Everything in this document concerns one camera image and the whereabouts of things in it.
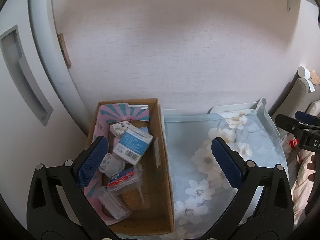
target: blue gripper pad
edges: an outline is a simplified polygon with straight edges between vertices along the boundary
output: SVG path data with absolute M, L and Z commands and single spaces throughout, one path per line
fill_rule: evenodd
M 82 151 L 80 154 L 82 156 L 79 155 L 76 158 L 75 162 L 80 161 L 80 167 L 75 171 L 79 188 L 89 185 L 108 150 L 108 140 L 103 136 L 98 136 L 87 150 Z
M 246 172 L 242 157 L 232 151 L 221 137 L 212 141 L 211 151 L 231 187 L 239 189 L 243 184 L 243 176 Z
M 309 124 L 309 125 L 320 125 L 320 119 L 317 116 L 313 116 L 311 114 L 307 114 L 301 111 L 297 111 L 294 117 L 303 123 Z

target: blue and white box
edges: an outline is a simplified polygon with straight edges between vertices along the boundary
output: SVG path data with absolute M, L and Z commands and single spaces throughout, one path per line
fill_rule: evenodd
M 140 129 L 128 129 L 114 147 L 114 154 L 125 161 L 136 165 L 148 149 L 152 141 L 152 135 Z

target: wall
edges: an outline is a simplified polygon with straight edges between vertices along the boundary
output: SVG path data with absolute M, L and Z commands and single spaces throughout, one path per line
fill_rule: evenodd
M 300 64 L 320 73 L 317 8 L 302 0 L 53 0 L 70 74 L 99 100 L 159 98 L 207 112 L 287 92 Z

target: white door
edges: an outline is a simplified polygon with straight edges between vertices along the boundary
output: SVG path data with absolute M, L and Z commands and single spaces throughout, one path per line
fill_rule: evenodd
M 26 227 L 31 178 L 38 163 L 60 166 L 84 149 L 86 136 L 52 88 L 39 59 L 28 0 L 0 12 L 0 193 Z

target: silver screw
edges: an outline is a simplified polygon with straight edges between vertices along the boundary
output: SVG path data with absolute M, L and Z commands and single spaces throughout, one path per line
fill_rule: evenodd
M 278 165 L 277 165 L 277 169 L 280 170 L 280 171 L 282 171 L 282 170 L 283 170 L 283 166 L 282 166 L 281 164 L 278 164 Z
M 249 167 L 254 167 L 254 162 L 253 161 L 247 161 L 247 165 Z
M 37 169 L 37 170 L 41 170 L 42 167 L 43 167 L 43 164 L 42 164 L 42 163 L 39 163 L 39 164 L 36 166 L 36 169 Z
M 67 160 L 67 161 L 64 163 L 64 165 L 67 166 L 67 167 L 71 166 L 72 164 L 73 164 L 73 161 L 72 161 L 72 160 Z

